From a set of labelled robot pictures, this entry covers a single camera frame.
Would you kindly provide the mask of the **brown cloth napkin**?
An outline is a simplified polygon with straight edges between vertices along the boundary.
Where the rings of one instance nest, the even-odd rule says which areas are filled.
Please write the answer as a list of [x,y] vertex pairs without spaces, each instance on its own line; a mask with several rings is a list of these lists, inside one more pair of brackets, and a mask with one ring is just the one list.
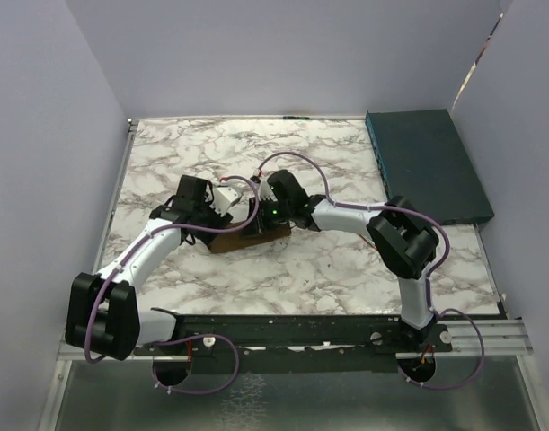
[[212,254],[223,254],[231,251],[243,250],[267,242],[274,242],[277,239],[282,239],[291,235],[289,223],[266,229],[262,233],[251,233],[251,230],[250,227],[246,227],[241,231],[233,233],[221,233],[210,243],[208,250]]

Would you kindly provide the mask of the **copper iridescent fork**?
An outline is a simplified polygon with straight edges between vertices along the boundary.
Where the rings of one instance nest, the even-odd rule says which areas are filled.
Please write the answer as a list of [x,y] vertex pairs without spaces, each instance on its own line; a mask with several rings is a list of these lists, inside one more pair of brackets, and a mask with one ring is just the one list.
[[370,241],[368,238],[365,238],[365,237],[361,237],[361,238],[362,238],[362,240],[363,240],[365,243],[367,243],[371,248],[373,248],[374,250],[377,250],[376,245],[375,245],[372,241]]

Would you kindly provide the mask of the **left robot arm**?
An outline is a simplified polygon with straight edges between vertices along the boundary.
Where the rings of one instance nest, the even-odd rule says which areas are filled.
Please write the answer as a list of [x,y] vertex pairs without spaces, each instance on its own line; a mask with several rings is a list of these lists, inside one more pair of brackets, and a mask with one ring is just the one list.
[[229,185],[183,175],[176,193],[151,211],[141,234],[110,264],[73,281],[65,341],[87,353],[127,358],[155,343],[165,354],[179,352],[185,333],[171,312],[138,303],[139,289],[162,261],[182,243],[209,245],[233,217],[242,195]]

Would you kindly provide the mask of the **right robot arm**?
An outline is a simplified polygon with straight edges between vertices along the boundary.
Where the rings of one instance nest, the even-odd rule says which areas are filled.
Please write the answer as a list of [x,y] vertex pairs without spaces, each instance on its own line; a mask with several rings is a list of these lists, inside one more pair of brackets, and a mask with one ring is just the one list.
[[287,170],[266,179],[257,172],[251,181],[259,192],[259,197],[250,201],[250,209],[258,210],[251,228],[259,233],[291,223],[299,229],[353,233],[372,241],[398,280],[402,304],[399,343],[411,351],[430,343],[436,317],[428,271],[439,239],[426,221],[412,214],[407,199],[396,197],[376,209],[356,209],[352,204],[332,203],[321,194],[307,194]]

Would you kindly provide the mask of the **dark teal flat box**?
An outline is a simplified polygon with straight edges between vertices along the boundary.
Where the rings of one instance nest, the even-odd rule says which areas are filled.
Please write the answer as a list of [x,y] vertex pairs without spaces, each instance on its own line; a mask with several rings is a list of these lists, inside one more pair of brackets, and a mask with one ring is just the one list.
[[447,110],[369,112],[365,124],[389,199],[407,198],[442,225],[494,217]]

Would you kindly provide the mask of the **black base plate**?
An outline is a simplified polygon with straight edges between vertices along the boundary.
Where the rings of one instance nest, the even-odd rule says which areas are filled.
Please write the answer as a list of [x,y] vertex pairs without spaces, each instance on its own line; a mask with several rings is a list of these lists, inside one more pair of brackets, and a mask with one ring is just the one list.
[[140,322],[134,313],[111,317],[100,311],[92,326],[83,318],[70,318],[66,343],[88,348],[94,354],[124,360],[135,350],[152,347],[156,352],[174,356],[180,344],[195,342],[202,353],[204,338],[231,341],[238,349],[264,347],[269,351],[293,347],[361,346],[374,363],[393,363],[394,355],[422,353],[431,346],[436,352],[450,352],[451,343],[442,339],[447,325],[433,320],[416,330],[400,316],[269,316],[269,315],[182,315],[153,309],[154,322]]

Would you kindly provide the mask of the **aluminium rail frame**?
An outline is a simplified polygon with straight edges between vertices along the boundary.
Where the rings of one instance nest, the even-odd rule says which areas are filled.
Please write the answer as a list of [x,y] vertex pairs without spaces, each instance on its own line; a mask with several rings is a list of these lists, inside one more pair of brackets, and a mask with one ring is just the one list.
[[521,320],[443,320],[429,338],[414,347],[403,341],[392,318],[373,325],[361,321],[259,321],[250,325],[231,322],[219,329],[236,348],[246,352],[330,351],[363,347],[376,355],[418,357],[432,346],[436,355],[525,355],[531,343]]

